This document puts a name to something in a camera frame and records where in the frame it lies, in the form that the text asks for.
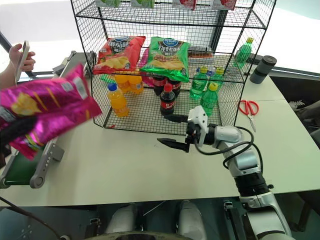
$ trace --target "metal wire rack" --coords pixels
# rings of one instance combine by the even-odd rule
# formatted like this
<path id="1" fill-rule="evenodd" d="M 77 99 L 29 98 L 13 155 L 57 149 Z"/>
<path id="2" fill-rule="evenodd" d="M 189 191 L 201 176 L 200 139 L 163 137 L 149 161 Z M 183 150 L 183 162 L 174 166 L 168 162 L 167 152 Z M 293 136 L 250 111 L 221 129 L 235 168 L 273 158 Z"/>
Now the metal wire rack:
<path id="1" fill-rule="evenodd" d="M 198 67 L 207 66 L 213 71 L 223 67 L 224 84 L 218 93 L 218 104 L 209 123 L 234 125 L 252 66 L 246 63 L 239 67 L 235 55 L 248 37 L 254 38 L 251 52 L 258 52 L 276 0 L 238 0 L 234 10 L 212 9 L 211 2 L 198 0 L 194 11 L 173 8 L 172 0 L 155 0 L 154 8 L 131 7 L 129 0 L 122 0 L 119 7 L 97 7 L 95 0 L 71 0 L 71 6 L 85 53 L 93 51 L 97 54 L 108 38 L 120 36 L 146 36 L 141 56 L 154 36 L 174 38 L 192 46 L 204 47 L 206 57 L 203 57 L 203 51 L 199 51 L 188 58 L 190 81 L 181 85 L 174 113 L 188 115 L 190 109 L 200 104 L 200 101 L 189 98 L 191 82 Z M 91 56 L 86 54 L 92 70 L 95 58 Z M 101 75 L 93 75 L 91 93 L 102 110 L 102 114 L 94 119 L 94 123 L 101 127 L 185 134 L 185 123 L 172 123 L 161 116 L 160 99 L 150 87 L 145 87 L 139 95 L 125 94 L 130 109 L 127 117 L 117 117 L 112 111 L 107 98 L 107 83 L 101 79 Z"/>

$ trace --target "white table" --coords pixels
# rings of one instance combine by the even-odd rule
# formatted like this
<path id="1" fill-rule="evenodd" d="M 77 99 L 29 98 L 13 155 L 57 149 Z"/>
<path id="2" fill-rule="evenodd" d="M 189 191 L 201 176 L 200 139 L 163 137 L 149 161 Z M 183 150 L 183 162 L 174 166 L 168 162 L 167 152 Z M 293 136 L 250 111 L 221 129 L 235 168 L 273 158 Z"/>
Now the white table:
<path id="1" fill-rule="evenodd" d="M 271 79 L 248 80 L 242 99 L 260 106 L 254 137 L 273 192 L 320 189 L 320 151 Z M 236 125 L 251 130 L 242 113 Z M 171 149 L 157 141 L 163 137 L 184 141 L 86 122 L 59 138 L 64 157 L 50 166 L 43 187 L 11 186 L 0 196 L 18 206 L 71 206 L 239 195 L 222 155 Z"/>

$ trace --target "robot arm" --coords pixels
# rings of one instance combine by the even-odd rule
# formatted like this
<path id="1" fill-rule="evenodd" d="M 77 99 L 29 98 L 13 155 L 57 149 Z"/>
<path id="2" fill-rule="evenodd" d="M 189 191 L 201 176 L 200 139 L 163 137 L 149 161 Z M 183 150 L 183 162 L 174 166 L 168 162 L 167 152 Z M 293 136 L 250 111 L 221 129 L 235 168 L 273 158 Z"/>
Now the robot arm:
<path id="1" fill-rule="evenodd" d="M 226 167 L 234 178 L 240 193 L 239 199 L 247 210 L 243 217 L 247 233 L 250 232 L 257 240 L 272 239 L 271 235 L 277 237 L 274 239 L 279 240 L 293 239 L 290 237 L 291 231 L 285 216 L 274 194 L 269 190 L 273 186 L 267 186 L 257 155 L 250 148 L 251 146 L 248 146 L 248 144 L 253 144 L 253 140 L 244 142 L 242 132 L 234 126 L 213 124 L 208 126 L 208 116 L 201 106 L 191 109 L 187 118 L 181 115 L 169 115 L 165 118 L 174 122 L 187 122 L 187 135 L 185 143 L 176 142 L 174 139 L 159 138 L 158 141 L 161 143 L 185 152 L 189 152 L 190 144 L 195 144 L 197 150 L 202 154 L 223 153 L 227 159 Z M 203 144 L 211 145 L 219 151 L 203 152 L 199 148 Z"/>

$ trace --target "smartphone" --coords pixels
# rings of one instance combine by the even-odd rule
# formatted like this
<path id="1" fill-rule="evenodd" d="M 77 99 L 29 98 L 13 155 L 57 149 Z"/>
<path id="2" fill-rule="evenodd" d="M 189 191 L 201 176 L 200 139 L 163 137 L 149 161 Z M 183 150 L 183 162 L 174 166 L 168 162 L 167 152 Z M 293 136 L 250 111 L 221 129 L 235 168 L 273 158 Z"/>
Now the smartphone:
<path id="1" fill-rule="evenodd" d="M 29 49 L 30 49 L 29 42 L 28 41 L 24 41 L 23 47 L 22 47 L 22 54 L 20 56 L 18 65 L 16 66 L 16 69 L 15 69 L 15 74 L 14 74 L 14 76 L 15 76 L 15 84 L 17 84 L 17 82 L 20 79 L 21 67 L 24 65 L 24 62 L 27 59 Z"/>

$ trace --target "green soda bottle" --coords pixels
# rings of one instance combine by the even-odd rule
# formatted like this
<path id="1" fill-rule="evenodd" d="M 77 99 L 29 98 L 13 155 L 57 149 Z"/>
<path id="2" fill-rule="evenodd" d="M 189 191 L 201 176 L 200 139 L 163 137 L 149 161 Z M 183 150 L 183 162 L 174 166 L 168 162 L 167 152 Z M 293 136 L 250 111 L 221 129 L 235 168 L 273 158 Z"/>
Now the green soda bottle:
<path id="1" fill-rule="evenodd" d="M 220 88 L 224 84 L 224 72 L 225 69 L 223 67 L 217 67 L 215 70 L 215 74 L 209 78 L 208 86 L 212 83 L 216 83 L 218 85 L 218 89 L 216 92 L 219 92 Z"/>
<path id="2" fill-rule="evenodd" d="M 251 54 L 251 50 L 252 50 L 251 44 L 253 41 L 254 41 L 253 37 L 248 37 L 248 39 L 246 40 L 246 43 L 240 47 L 239 51 L 235 56 L 235 61 L 238 63 L 240 69 L 244 67 L 247 59 Z"/>
<path id="3" fill-rule="evenodd" d="M 208 117 L 212 115 L 212 111 L 218 102 L 217 90 L 218 84 L 212 82 L 209 84 L 209 87 L 201 98 L 200 104 Z"/>
<path id="4" fill-rule="evenodd" d="M 202 92 L 204 91 L 208 76 L 207 76 L 208 68 L 206 66 L 200 67 L 199 72 L 194 76 L 195 79 L 192 81 L 191 89 L 190 89 L 190 98 L 199 99 L 202 96 Z"/>

